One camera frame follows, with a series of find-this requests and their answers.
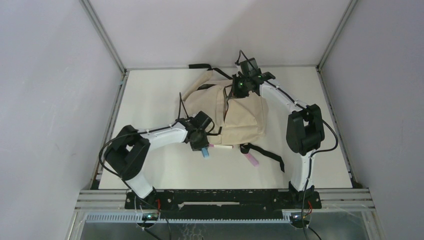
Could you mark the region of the pink capped white marker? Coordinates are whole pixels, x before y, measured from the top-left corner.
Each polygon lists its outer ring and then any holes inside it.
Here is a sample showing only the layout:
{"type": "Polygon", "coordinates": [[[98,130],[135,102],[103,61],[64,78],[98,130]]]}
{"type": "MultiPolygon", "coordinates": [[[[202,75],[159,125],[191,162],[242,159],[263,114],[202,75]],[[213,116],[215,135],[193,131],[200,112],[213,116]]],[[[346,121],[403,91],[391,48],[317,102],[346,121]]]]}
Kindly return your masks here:
{"type": "Polygon", "coordinates": [[[210,148],[233,149],[233,145],[209,144],[210,148]]]}

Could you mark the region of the blue glue stick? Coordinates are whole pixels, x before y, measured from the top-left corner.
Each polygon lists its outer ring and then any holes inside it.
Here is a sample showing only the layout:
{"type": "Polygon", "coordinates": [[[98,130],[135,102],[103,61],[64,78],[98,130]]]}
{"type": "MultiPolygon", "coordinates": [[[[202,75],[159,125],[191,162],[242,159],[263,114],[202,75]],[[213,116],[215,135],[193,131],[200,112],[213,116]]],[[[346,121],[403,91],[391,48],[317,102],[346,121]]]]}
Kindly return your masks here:
{"type": "Polygon", "coordinates": [[[204,148],[201,149],[201,153],[202,153],[203,158],[205,158],[205,159],[207,159],[207,158],[210,157],[208,148],[206,148],[206,147],[204,147],[204,148]]]}

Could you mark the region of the beige canvas backpack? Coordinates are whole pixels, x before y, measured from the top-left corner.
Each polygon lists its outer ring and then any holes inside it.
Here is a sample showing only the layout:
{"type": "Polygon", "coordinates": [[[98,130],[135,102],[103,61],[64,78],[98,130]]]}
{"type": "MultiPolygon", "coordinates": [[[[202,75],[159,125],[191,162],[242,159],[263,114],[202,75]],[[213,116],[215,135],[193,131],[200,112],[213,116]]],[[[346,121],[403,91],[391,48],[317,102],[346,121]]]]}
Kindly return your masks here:
{"type": "Polygon", "coordinates": [[[212,119],[213,125],[207,127],[208,142],[213,145],[238,146],[243,155],[254,150],[277,161],[280,170],[284,171],[285,164],[281,156],[253,144],[266,133],[266,100],[255,93],[245,98],[234,98],[232,78],[210,64],[197,63],[188,67],[205,70],[182,95],[182,102],[189,115],[203,111],[212,119]]]}

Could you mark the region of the pink highlighter pen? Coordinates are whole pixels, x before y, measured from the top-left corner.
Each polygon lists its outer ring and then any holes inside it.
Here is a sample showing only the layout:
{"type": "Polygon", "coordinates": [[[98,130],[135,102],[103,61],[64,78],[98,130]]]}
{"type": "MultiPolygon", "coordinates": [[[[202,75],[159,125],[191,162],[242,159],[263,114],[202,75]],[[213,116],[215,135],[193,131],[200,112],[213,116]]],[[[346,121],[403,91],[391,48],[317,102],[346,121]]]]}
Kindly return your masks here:
{"type": "Polygon", "coordinates": [[[259,161],[250,153],[244,154],[247,160],[254,166],[257,167],[259,165],[259,161]]]}

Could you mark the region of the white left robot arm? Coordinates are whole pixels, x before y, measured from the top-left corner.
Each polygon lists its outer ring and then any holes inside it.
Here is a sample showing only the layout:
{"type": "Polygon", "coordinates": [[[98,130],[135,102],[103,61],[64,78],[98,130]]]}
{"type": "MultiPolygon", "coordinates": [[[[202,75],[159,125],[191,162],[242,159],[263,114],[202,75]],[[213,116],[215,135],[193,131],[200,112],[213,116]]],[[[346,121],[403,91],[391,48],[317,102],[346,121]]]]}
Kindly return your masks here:
{"type": "Polygon", "coordinates": [[[103,145],[98,161],[104,170],[117,176],[137,196],[138,204],[149,209],[155,205],[157,196],[142,171],[148,153],[179,143],[189,144],[194,152],[206,152],[210,145],[207,127],[212,125],[212,119],[203,111],[156,129],[141,131],[126,125],[103,145]]]}

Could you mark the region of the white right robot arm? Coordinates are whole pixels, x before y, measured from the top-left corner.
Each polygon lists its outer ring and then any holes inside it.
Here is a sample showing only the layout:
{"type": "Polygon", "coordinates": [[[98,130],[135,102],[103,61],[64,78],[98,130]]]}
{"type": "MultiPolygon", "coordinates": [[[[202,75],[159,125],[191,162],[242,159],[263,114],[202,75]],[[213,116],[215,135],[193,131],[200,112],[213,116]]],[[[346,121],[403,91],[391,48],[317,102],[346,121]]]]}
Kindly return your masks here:
{"type": "Polygon", "coordinates": [[[336,138],[332,148],[321,149],[321,143],[325,140],[324,128],[327,127],[334,137],[337,134],[323,120],[321,108],[317,104],[308,105],[292,97],[278,85],[272,73],[263,72],[259,68],[254,58],[237,60],[235,65],[237,73],[232,76],[233,97],[241,99],[255,93],[288,111],[285,139],[289,149],[299,156],[288,184],[289,203],[295,208],[302,208],[315,191],[312,182],[315,156],[322,152],[332,152],[339,146],[336,138]]]}

